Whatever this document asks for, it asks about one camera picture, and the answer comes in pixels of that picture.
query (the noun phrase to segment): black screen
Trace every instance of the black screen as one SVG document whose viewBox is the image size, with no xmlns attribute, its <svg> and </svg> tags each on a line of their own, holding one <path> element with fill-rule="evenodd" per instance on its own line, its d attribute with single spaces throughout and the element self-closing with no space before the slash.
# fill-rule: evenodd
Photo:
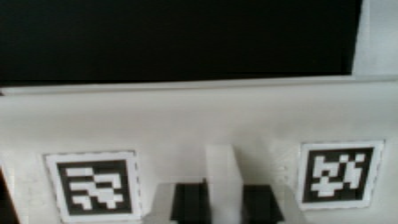
<svg viewBox="0 0 398 224">
<path fill-rule="evenodd" d="M 359 0 L 0 0 L 1 85 L 348 75 Z"/>
</svg>

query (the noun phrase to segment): white border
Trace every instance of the white border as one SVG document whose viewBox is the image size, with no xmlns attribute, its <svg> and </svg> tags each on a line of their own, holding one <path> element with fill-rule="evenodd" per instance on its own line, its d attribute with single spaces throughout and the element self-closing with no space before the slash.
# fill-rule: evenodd
<svg viewBox="0 0 398 224">
<path fill-rule="evenodd" d="M 97 152 L 97 153 L 72 153 L 72 154 L 48 154 L 44 155 L 48 171 L 51 176 L 53 191 L 56 197 L 56 205 L 60 218 L 65 223 L 69 222 L 108 222 L 108 221 L 136 221 L 142 219 L 140 208 L 140 188 L 138 188 L 138 170 L 135 151 L 124 152 Z M 126 160 L 128 169 L 128 184 L 131 196 L 131 214 L 104 214 L 104 215 L 69 215 L 65 207 L 64 189 L 58 178 L 56 163 L 58 162 L 90 162 L 106 160 Z"/>
<path fill-rule="evenodd" d="M 364 185 L 364 197 L 359 201 L 337 201 L 337 202 L 316 202 L 303 203 L 303 184 L 307 173 L 307 156 L 312 150 L 334 150 L 334 149 L 357 149 L 373 148 L 373 156 L 369 161 L 369 173 Z M 375 188 L 376 172 L 382 159 L 383 141 L 355 141 L 355 142 L 334 142 L 334 143 L 303 143 L 300 150 L 300 164 L 298 164 L 298 185 L 296 185 L 296 202 L 303 210 L 309 209 L 337 209 L 337 208 L 364 208 L 369 206 L 371 193 Z"/>
</svg>

